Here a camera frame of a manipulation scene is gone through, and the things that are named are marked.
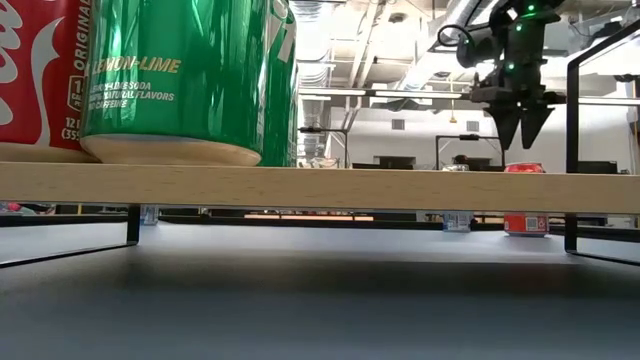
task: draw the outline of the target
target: wooden board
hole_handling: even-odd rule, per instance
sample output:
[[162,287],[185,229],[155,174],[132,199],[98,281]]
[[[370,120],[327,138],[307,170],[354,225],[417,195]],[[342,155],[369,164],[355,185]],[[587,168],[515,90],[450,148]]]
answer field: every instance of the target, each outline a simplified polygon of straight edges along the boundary
[[640,176],[0,163],[0,199],[640,213]]

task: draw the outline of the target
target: person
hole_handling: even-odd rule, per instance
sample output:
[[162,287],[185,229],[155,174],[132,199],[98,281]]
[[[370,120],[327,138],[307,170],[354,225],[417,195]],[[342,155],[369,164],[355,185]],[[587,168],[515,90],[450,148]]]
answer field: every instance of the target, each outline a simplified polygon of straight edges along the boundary
[[458,155],[453,158],[453,163],[456,165],[469,165],[469,158],[467,155]]

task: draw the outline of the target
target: lemon-lime soda can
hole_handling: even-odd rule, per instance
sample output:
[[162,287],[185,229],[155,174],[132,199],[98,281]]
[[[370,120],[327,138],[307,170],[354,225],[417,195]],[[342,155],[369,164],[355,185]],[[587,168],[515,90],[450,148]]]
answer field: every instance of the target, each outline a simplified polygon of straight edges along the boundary
[[258,164],[282,3],[94,0],[85,149],[104,162]]
[[297,156],[296,20],[288,1],[274,1],[267,70],[262,166],[295,166]]

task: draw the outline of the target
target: coca-cola can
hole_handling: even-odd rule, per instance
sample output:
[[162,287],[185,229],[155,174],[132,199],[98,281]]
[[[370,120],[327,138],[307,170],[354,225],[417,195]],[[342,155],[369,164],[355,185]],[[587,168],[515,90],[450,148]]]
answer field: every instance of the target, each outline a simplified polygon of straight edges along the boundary
[[91,0],[0,0],[0,161],[86,162]]
[[[505,168],[509,173],[545,173],[542,164],[510,164]],[[509,213],[504,216],[504,230],[509,235],[544,237],[549,233],[549,216],[539,213]]]

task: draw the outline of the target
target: cable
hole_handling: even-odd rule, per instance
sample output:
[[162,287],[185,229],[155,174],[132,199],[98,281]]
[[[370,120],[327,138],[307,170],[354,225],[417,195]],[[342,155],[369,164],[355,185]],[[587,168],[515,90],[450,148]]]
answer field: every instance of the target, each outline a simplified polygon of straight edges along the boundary
[[456,30],[460,31],[461,33],[464,34],[464,36],[467,37],[467,40],[469,40],[469,42],[471,43],[471,46],[475,45],[474,41],[473,41],[473,36],[471,36],[471,33],[467,29],[463,28],[460,25],[449,24],[449,25],[445,25],[445,26],[441,27],[440,30],[438,30],[438,34],[437,34],[438,43],[441,46],[444,46],[444,47],[456,47],[456,46],[458,46],[457,42],[456,43],[445,43],[444,41],[442,41],[442,32],[447,30],[447,29],[456,29]]
[[471,22],[471,19],[473,19],[473,16],[476,14],[476,11],[478,11],[478,8],[480,7],[480,4],[482,4],[482,3],[483,3],[482,0],[476,1],[476,4],[473,6],[473,10],[471,10],[471,15],[469,15],[467,20],[464,22],[464,26],[465,27],[469,26],[469,23]]
[[591,35],[585,35],[585,34],[581,33],[580,30],[578,29],[578,27],[575,24],[569,23],[569,26],[571,26],[578,33],[578,35],[584,36],[586,38],[591,38]]

